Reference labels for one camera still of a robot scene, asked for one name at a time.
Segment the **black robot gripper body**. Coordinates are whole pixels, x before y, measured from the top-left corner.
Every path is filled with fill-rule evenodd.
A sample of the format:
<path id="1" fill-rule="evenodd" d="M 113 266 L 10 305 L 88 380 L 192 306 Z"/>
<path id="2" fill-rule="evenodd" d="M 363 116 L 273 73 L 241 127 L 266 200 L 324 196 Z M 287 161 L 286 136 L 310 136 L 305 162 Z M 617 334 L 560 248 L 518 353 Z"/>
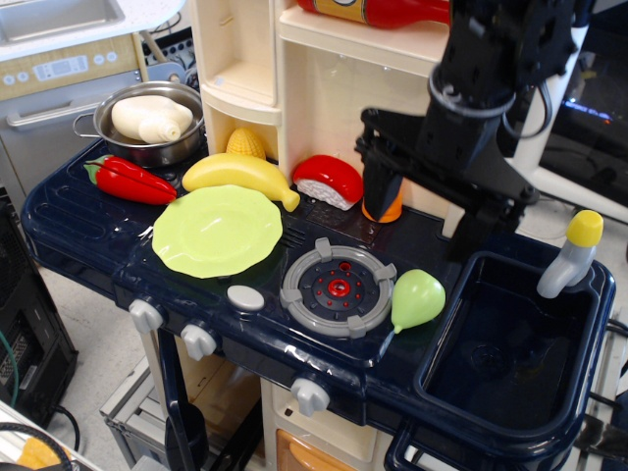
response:
<path id="1" fill-rule="evenodd" d="M 455 189 L 480 188 L 527 195 L 529 206 L 539 193 L 506 162 L 497 139 L 520 87 L 509 69 L 440 63 L 428 79 L 426 113 L 364 109 L 356 150 L 379 144 L 390 152 L 403 180 L 444 199 Z"/>

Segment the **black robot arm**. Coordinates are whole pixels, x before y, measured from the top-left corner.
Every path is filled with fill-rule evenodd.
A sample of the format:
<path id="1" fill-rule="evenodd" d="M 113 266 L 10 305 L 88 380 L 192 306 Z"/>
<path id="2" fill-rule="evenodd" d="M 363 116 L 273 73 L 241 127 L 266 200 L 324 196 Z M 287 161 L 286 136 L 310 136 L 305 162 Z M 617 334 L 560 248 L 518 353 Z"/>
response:
<path id="1" fill-rule="evenodd" d="M 538 191 L 505 160 L 497 136 L 531 88 L 546 93 L 589 24 L 590 1 L 456 1 L 442 60 L 428 80 L 424 116 L 366 109 L 356 148 L 364 165 L 364 207 L 380 218 L 403 180 L 464 214 L 447 256 L 470 256 L 494 232 L 516 230 Z"/>

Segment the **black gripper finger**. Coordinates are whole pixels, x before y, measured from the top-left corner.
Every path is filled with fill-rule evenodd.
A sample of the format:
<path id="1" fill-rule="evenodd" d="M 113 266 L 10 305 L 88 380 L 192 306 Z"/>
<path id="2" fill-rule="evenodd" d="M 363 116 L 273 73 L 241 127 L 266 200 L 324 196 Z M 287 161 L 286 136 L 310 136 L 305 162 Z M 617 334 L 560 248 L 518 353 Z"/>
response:
<path id="1" fill-rule="evenodd" d="M 455 189 L 445 197 L 464 210 L 446 250 L 449 261 L 468 259 L 495 232 L 513 232 L 528 206 L 528 196 L 509 196 L 480 188 Z"/>
<path id="2" fill-rule="evenodd" d="M 401 190 L 402 175 L 390 152 L 379 144 L 361 146 L 363 206 L 375 219 L 381 218 Z"/>

